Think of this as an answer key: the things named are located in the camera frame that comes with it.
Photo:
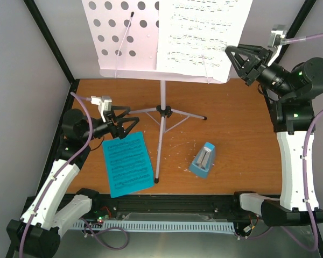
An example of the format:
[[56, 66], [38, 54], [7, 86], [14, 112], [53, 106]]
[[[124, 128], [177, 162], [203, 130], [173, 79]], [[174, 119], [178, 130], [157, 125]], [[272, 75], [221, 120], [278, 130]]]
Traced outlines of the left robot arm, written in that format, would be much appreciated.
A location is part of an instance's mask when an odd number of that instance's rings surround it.
[[123, 139], [139, 122], [137, 117], [126, 117], [129, 112], [128, 106], [112, 106], [99, 119], [87, 118], [79, 109], [65, 112], [60, 145], [47, 180], [21, 218], [11, 220], [6, 228], [20, 255], [53, 257], [62, 237], [83, 215], [100, 213], [99, 193], [86, 188], [62, 209], [59, 205], [91, 151], [89, 142], [106, 134]]

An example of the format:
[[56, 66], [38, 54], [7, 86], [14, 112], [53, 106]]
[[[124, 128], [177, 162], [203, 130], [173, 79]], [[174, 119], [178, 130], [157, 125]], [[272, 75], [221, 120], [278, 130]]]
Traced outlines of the blue metronome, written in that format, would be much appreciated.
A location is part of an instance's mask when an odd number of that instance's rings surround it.
[[207, 178], [216, 158], [215, 146], [206, 142], [189, 166], [190, 172], [200, 178]]

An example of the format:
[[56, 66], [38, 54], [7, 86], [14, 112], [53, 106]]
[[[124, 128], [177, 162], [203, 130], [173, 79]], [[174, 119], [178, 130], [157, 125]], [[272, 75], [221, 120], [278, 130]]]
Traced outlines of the white sheet music page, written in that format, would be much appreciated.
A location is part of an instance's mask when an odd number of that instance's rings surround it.
[[252, 1], [160, 1], [156, 68], [226, 83]]

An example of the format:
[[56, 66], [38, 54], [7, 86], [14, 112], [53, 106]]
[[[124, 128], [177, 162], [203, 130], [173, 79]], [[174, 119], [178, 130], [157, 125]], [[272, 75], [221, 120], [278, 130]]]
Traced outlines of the blue sheet music page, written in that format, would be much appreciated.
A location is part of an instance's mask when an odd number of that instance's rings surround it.
[[154, 186], [154, 173], [142, 132], [102, 144], [110, 196], [117, 198]]

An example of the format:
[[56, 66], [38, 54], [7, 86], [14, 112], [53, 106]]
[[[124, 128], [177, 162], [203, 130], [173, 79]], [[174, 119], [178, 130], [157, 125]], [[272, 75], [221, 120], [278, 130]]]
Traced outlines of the white perforated music stand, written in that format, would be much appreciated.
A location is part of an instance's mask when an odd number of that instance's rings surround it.
[[206, 83], [203, 77], [158, 71], [156, 68], [160, 1], [83, 1], [100, 66], [107, 78], [157, 80], [160, 83], [160, 136], [174, 112], [166, 104], [168, 81]]

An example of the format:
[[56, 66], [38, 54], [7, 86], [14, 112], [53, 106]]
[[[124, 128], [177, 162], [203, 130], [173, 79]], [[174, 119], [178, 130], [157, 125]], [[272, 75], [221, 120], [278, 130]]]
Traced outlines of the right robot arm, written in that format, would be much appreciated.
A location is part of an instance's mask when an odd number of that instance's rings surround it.
[[323, 58], [310, 58], [287, 71], [273, 62], [272, 51], [261, 46], [228, 46], [225, 53], [247, 85], [257, 82], [278, 97], [269, 114], [282, 160], [280, 197], [241, 191], [240, 208], [261, 216], [269, 227], [323, 223], [312, 172], [312, 102], [323, 94]]

